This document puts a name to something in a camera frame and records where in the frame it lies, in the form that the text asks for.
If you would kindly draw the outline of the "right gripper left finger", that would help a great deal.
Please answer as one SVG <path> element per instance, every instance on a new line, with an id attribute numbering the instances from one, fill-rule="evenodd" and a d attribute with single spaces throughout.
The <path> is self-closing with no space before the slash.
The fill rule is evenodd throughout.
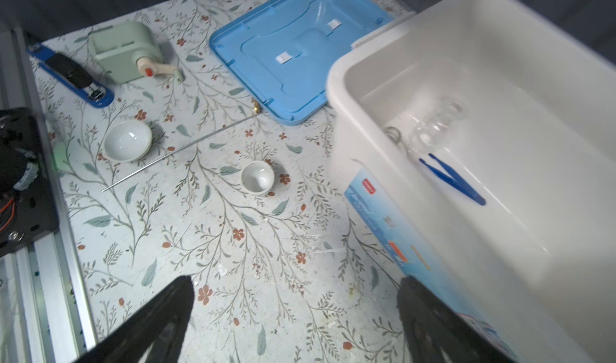
<path id="1" fill-rule="evenodd" d="M 195 298 L 179 276 L 78 362 L 177 362 Z"/>

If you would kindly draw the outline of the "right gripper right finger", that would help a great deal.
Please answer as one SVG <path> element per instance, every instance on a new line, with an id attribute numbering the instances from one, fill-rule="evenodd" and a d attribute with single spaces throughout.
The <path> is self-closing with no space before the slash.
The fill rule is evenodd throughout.
<path id="1" fill-rule="evenodd" d="M 400 281 L 397 305 L 414 362 L 512 361 L 412 276 Z"/>

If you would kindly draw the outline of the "blue plastic tweezers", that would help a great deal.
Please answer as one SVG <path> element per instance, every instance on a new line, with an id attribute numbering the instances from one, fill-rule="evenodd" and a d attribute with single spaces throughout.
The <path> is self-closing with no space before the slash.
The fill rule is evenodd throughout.
<path id="1" fill-rule="evenodd" d="M 487 204 L 486 199 L 478 193 L 456 170 L 450 167 L 445 162 L 441 161 L 434 154 L 428 155 L 431 159 L 436 161 L 442 168 L 442 170 L 433 167 L 429 163 L 427 163 L 424 159 L 419 159 L 419 162 L 427 167 L 431 172 L 436 175 L 441 181 L 447 183 L 447 185 L 453 187 L 461 194 L 464 194 L 466 197 L 479 204 L 480 206 L 485 206 Z"/>

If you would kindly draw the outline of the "white plastic storage bin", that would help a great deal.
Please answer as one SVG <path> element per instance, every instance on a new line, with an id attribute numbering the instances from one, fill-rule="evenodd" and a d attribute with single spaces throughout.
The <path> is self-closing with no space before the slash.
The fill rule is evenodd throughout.
<path id="1" fill-rule="evenodd" d="M 510 362 L 615 359 L 615 68 L 518 0 L 441 0 L 335 62 L 331 172 L 393 258 Z M 430 154 L 383 127 L 454 98 Z"/>

